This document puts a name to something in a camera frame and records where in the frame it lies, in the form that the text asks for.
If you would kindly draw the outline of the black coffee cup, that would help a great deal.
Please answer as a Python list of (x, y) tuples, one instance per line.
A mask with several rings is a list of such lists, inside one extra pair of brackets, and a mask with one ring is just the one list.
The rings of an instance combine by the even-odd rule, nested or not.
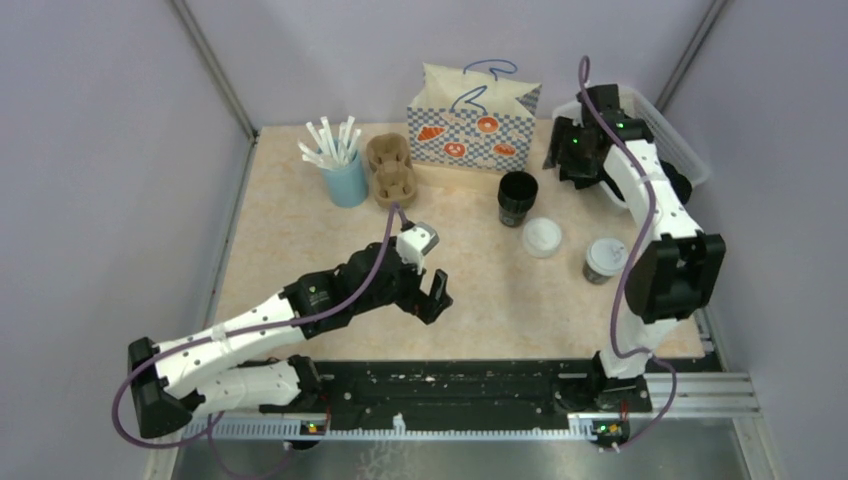
[(606, 269), (598, 266), (588, 259), (584, 261), (582, 275), (586, 281), (594, 285), (603, 285), (620, 274), (620, 269)]

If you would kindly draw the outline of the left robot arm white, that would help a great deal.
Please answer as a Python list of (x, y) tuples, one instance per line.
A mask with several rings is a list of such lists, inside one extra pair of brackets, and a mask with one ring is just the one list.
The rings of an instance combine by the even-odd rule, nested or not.
[(424, 324), (435, 322), (453, 299), (441, 269), (430, 290), (422, 291), (425, 272), (404, 262), (393, 242), (376, 242), (210, 329), (172, 341), (133, 341), (128, 369), (137, 375), (129, 389), (140, 437), (159, 438), (220, 411), (314, 410), (322, 389), (311, 360), (294, 355), (260, 362), (258, 356), (345, 328), (354, 317), (391, 305)]

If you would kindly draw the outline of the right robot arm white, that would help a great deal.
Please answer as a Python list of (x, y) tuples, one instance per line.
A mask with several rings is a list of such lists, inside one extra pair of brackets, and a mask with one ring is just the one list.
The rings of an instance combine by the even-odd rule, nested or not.
[(638, 392), (647, 363), (678, 323), (713, 293), (726, 245), (686, 212), (648, 123), (621, 107), (619, 88), (583, 89), (574, 118), (555, 122), (551, 162), (578, 189), (616, 186), (639, 234), (614, 295), (609, 344), (593, 358), (589, 404), (612, 412)]

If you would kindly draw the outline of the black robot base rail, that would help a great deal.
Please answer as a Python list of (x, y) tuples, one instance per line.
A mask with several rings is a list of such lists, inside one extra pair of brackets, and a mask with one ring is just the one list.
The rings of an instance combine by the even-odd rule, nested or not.
[(333, 432), (382, 430), (396, 415), (413, 432), (566, 429), (568, 415), (649, 413), (645, 380), (602, 381), (593, 360), (318, 361), (307, 406), (257, 412), (330, 415)]

